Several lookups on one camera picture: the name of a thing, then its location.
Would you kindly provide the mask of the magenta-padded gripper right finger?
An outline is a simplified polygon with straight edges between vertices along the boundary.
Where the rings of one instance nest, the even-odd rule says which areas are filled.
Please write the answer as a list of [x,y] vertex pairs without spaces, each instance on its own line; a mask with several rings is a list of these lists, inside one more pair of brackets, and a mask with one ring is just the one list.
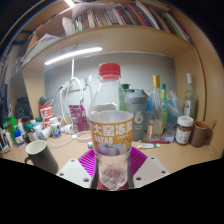
[[155,156],[147,157],[135,147],[131,149],[129,171],[130,188],[140,188],[169,175],[169,171]]

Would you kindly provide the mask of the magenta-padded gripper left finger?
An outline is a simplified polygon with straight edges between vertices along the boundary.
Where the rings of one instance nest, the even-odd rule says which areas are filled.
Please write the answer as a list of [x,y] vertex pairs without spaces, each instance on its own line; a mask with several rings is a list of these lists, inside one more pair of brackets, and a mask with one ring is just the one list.
[[95,168],[95,153],[93,150],[89,150],[78,159],[70,159],[58,172],[58,176],[83,188],[90,188]]

